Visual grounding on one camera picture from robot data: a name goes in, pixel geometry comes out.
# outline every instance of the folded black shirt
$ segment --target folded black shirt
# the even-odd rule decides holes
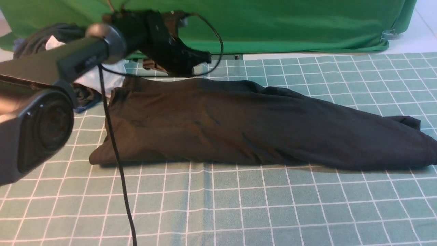
[[[251,81],[126,77],[110,99],[123,162],[310,162],[340,169],[437,164],[437,142],[409,116],[382,117]],[[109,136],[91,164],[115,163]]]

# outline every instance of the cutting mat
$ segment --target cutting mat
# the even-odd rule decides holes
[[[139,66],[126,65],[130,73],[148,73]],[[437,53],[228,60],[209,78],[411,115],[437,139]],[[103,122],[101,104],[76,115],[62,151],[0,187],[0,246],[132,244],[116,168],[88,162],[105,137]],[[434,166],[364,173],[281,163],[125,169],[139,245],[437,245]]]

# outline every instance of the green cloth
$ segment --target green cloth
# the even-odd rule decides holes
[[[124,0],[113,0],[114,7]],[[225,53],[372,52],[388,48],[382,32],[407,29],[416,0],[147,0],[126,8],[198,12],[218,30]],[[110,12],[106,0],[0,1],[14,37],[26,38],[56,22],[87,26]],[[219,43],[202,21],[191,18],[180,32],[187,45],[218,53]],[[0,47],[11,50],[11,36]]]

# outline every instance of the camera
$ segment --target camera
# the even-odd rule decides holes
[[[15,182],[56,154],[73,123],[73,105],[62,91],[0,81],[1,182]]]

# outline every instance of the black cable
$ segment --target black cable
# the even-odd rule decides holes
[[[219,33],[217,32],[217,30],[211,25],[211,23],[209,23],[209,21],[207,21],[204,17],[202,17],[201,15],[197,14],[197,13],[192,13],[192,14],[188,14],[188,16],[197,16],[199,17],[201,20],[203,20],[215,33],[215,35],[217,36],[219,42],[220,42],[220,56],[218,57],[218,61],[217,64],[208,72],[202,73],[202,74],[198,74],[196,76],[202,76],[202,75],[207,75],[209,73],[211,73],[212,71],[214,71],[220,64],[222,57],[223,57],[223,41],[222,38],[220,37]],[[117,166],[118,169],[120,171],[120,179],[121,179],[121,188],[123,190],[123,198],[125,200],[125,206],[126,206],[126,213],[128,215],[128,219],[129,219],[129,224],[131,226],[131,231],[132,231],[132,241],[133,241],[133,246],[137,246],[137,238],[136,238],[136,232],[135,232],[135,225],[134,225],[134,220],[132,218],[132,213],[131,213],[131,209],[129,206],[129,199],[128,199],[128,191],[126,188],[126,180],[125,180],[125,172],[123,170],[123,166],[121,165],[121,158],[120,158],[120,154],[118,152],[118,148],[117,148],[117,144],[115,142],[115,137],[114,137],[114,130],[112,129],[112,123],[111,123],[111,118],[109,117],[109,109],[108,109],[108,102],[107,102],[107,98],[106,98],[106,90],[105,90],[105,84],[104,84],[104,78],[103,78],[103,71],[112,73],[112,74],[117,74],[117,75],[121,75],[121,76],[128,76],[128,77],[142,77],[142,78],[146,78],[146,77],[169,77],[169,76],[139,76],[139,75],[135,75],[135,74],[123,74],[123,73],[119,73],[119,72],[115,72],[112,71],[110,69],[105,68],[104,66],[102,66],[102,64],[98,65],[99,68],[99,77],[100,77],[100,86],[101,86],[101,90],[102,90],[102,97],[103,97],[103,108],[105,110],[105,116],[106,116],[106,121],[108,124],[108,132],[109,132],[109,137],[111,138],[111,142],[112,142],[112,147],[114,149],[114,153],[115,153],[115,158],[117,160]]]
[[[220,64],[220,62],[222,61],[222,57],[223,57],[223,54],[224,54],[224,45],[223,45],[223,40],[222,40],[222,38],[220,37],[220,34],[217,32],[217,30],[212,26],[212,24],[205,18],[205,17],[203,17],[203,16],[201,16],[200,14],[198,14],[198,13],[189,13],[189,14],[187,14],[187,17],[189,17],[189,16],[196,16],[196,17],[198,17],[199,19],[201,19],[203,22],[205,22],[208,26],[209,26],[209,28],[211,28],[211,30],[214,32],[214,34],[217,36],[217,39],[218,39],[218,41],[220,42],[220,55],[219,55],[219,57],[218,57],[218,61],[217,61],[217,63],[215,64],[215,66],[211,69],[211,70],[209,70],[209,71],[207,71],[207,72],[204,72],[204,73],[202,73],[202,74],[195,74],[194,76],[203,76],[203,75],[207,75],[207,74],[210,74],[210,73],[212,73],[218,66],[219,66],[219,64]],[[152,76],[152,75],[148,75],[148,76],[139,76],[139,75],[136,75],[136,74],[123,74],[123,73],[119,73],[119,72],[116,72],[116,71],[112,71],[112,70],[110,70],[110,69],[107,69],[107,68],[105,68],[105,67],[102,67],[102,69],[104,70],[104,71],[106,71],[106,72],[108,72],[108,73],[111,73],[111,74],[117,74],[117,75],[121,75],[121,76],[127,76],[127,77],[141,77],[141,78],[151,78],[151,77],[166,77],[166,78],[168,78],[169,76],[167,76],[167,75],[154,75],[154,76]]]
[[[114,153],[115,153],[115,158],[117,159],[117,166],[118,166],[118,169],[120,170],[121,188],[123,190],[123,197],[125,199],[126,213],[128,214],[129,224],[131,225],[133,246],[137,246],[135,225],[134,225],[134,220],[132,218],[131,209],[129,206],[128,191],[126,188],[125,172],[123,170],[123,166],[121,165],[120,154],[118,153],[117,145],[115,143],[114,130],[112,129],[111,118],[109,117],[109,109],[108,109],[108,102],[106,99],[106,91],[105,91],[105,83],[104,83],[104,78],[103,78],[102,67],[103,66],[101,64],[98,65],[99,76],[100,76],[100,86],[101,86],[102,97],[103,97],[103,108],[105,110],[106,121],[108,124],[109,137],[111,138],[112,147],[113,147]]]

